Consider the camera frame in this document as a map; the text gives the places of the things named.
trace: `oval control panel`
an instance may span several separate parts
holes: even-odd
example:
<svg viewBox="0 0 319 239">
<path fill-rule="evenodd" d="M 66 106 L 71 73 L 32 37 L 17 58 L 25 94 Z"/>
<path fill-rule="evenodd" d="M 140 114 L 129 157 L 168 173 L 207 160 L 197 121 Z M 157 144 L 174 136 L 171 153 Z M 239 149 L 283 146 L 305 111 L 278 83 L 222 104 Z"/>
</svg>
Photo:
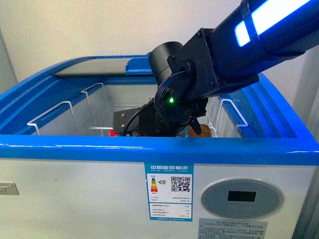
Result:
<svg viewBox="0 0 319 239">
<path fill-rule="evenodd" d="M 201 196 L 203 207 L 223 218 L 246 220 L 277 211 L 284 196 L 276 187 L 256 179 L 232 179 L 209 186 Z"/>
</svg>

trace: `brown object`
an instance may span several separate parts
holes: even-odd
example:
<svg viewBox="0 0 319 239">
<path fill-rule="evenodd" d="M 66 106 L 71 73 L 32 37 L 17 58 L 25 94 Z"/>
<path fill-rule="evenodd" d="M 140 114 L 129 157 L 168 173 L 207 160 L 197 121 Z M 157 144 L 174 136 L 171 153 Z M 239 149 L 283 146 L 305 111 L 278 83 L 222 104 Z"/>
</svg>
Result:
<svg viewBox="0 0 319 239">
<path fill-rule="evenodd" d="M 198 135 L 195 133 L 195 131 L 188 125 L 188 130 L 189 130 L 189 137 L 199 137 L 199 138 L 211 138 L 212 134 L 211 134 L 211 130 L 210 128 L 205 125 L 205 124 L 201 124 L 200 128 L 201 128 L 201 134 Z"/>
</svg>

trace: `qr code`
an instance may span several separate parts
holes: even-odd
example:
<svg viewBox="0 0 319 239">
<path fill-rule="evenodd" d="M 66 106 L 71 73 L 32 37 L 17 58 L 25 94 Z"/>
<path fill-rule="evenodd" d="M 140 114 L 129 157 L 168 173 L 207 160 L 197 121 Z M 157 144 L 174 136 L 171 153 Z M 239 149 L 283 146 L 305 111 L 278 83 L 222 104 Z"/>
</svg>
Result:
<svg viewBox="0 0 319 239">
<path fill-rule="evenodd" d="M 172 192 L 190 192 L 190 177 L 171 177 Z"/>
</svg>

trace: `white wall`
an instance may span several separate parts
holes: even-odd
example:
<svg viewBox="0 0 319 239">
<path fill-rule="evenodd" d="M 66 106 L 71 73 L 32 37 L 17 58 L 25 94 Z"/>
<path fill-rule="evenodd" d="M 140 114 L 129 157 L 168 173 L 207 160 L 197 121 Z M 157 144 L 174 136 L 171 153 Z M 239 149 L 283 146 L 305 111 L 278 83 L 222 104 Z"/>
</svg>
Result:
<svg viewBox="0 0 319 239">
<path fill-rule="evenodd" d="M 2 30 L 19 81 L 74 57 L 145 54 L 214 28 L 240 0 L 0 1 Z M 265 72 L 294 105 L 307 55 Z"/>
<path fill-rule="evenodd" d="M 0 31 L 0 94 L 17 83 Z"/>
</svg>

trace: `red object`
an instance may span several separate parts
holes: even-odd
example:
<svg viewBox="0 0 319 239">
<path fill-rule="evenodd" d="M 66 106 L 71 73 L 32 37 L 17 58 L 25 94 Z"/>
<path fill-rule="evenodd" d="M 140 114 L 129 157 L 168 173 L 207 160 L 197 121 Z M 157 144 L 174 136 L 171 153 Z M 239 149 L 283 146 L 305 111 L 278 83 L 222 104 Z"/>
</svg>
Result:
<svg viewBox="0 0 319 239">
<path fill-rule="evenodd" d="M 116 136 L 118 136 L 116 133 L 114 133 L 114 131 L 111 129 L 110 130 L 110 134 L 109 134 L 110 136 L 113 136 L 113 137 L 116 137 Z"/>
</svg>

